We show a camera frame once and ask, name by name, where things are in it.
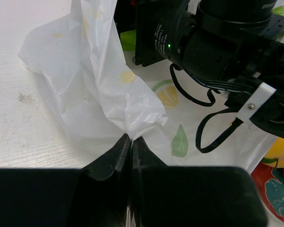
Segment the yellow lemon print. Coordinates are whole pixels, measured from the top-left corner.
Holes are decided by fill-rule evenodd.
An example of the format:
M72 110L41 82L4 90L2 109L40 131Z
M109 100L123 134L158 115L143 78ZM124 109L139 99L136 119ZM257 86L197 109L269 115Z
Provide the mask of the yellow lemon print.
M163 103L165 109L172 110L178 105L177 89L174 85L165 88L167 84L173 84L172 80L164 80L154 86L152 90L157 93L157 96Z
M120 75L120 80L126 84L132 83L135 78L136 75L132 71L125 71Z
M262 162L271 167L284 168L284 139L278 138Z

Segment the dirt spot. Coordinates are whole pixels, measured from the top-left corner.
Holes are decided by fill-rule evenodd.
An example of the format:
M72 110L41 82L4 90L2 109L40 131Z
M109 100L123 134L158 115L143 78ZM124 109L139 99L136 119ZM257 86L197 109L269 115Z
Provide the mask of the dirt spot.
M32 95L24 95L21 92L19 93L18 100L21 103L25 103L26 105L32 106L34 103L34 99L32 98Z

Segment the white plastic bag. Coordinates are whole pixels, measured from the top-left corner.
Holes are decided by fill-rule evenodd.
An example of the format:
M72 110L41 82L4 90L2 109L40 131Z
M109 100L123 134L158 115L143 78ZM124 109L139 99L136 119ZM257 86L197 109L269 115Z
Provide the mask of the white plastic bag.
M195 147L196 129L205 116L226 108L226 100L217 96L217 104L205 108L182 97L172 84L167 60L143 68L131 64L134 53L128 52L132 73L113 22L115 4L73 0L69 15L32 31L19 53L37 74L40 94L67 137L101 155L123 133L133 140L143 135L168 165L241 166L251 172L275 137L245 124L218 149L201 154ZM206 99L207 89L185 73L177 74L184 89ZM228 114L210 120L203 143L211 143L234 119Z
M117 0L73 0L71 13L33 30L19 56L67 137L100 155L127 133L167 118L161 101L126 66L113 21Z

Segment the white table surface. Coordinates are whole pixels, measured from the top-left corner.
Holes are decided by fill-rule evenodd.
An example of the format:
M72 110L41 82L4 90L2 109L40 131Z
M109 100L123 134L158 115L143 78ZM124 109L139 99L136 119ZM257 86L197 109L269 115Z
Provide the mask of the white table surface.
M71 0L0 0L0 167L82 168L97 158L67 141L17 55L29 31L70 7Z

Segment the metal screw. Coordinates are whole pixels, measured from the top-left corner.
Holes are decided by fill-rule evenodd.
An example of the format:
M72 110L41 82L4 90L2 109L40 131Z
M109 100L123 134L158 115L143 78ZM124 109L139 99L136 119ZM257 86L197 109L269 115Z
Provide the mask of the metal screw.
M248 104L247 107L249 110L254 110L256 108L254 104Z

